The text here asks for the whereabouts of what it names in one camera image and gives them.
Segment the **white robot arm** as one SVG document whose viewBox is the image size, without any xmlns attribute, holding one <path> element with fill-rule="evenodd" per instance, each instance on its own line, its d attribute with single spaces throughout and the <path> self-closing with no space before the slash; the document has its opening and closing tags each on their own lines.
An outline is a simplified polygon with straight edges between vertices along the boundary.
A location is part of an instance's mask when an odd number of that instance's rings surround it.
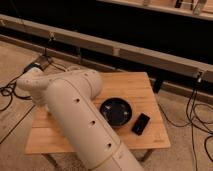
<svg viewBox="0 0 213 171">
<path fill-rule="evenodd" d="M 48 108 L 88 171 L 144 171 L 93 103 L 102 90 L 97 71 L 46 75 L 32 68 L 17 85 L 36 105 Z"/>
</svg>

